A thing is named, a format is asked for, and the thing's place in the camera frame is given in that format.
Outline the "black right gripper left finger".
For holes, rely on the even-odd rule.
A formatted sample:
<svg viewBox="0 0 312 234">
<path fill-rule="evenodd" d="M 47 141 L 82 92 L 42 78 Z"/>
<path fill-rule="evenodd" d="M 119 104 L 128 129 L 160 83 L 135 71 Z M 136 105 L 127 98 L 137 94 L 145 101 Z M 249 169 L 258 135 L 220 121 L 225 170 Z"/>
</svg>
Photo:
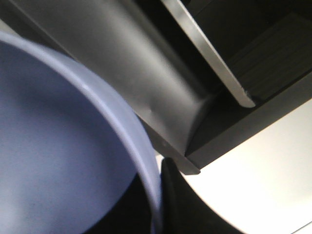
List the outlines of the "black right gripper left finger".
<svg viewBox="0 0 312 234">
<path fill-rule="evenodd" d="M 116 205 L 87 234 L 149 234 L 151 209 L 138 175 Z"/>
</svg>

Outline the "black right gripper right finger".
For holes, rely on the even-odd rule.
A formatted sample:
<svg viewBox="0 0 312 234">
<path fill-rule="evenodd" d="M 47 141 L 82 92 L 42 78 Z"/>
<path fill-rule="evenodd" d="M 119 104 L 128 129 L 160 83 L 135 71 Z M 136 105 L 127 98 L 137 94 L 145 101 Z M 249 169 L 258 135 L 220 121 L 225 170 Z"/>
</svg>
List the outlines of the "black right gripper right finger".
<svg viewBox="0 0 312 234">
<path fill-rule="evenodd" d="M 171 158 L 161 163 L 165 234 L 240 234 L 190 187 Z"/>
</svg>

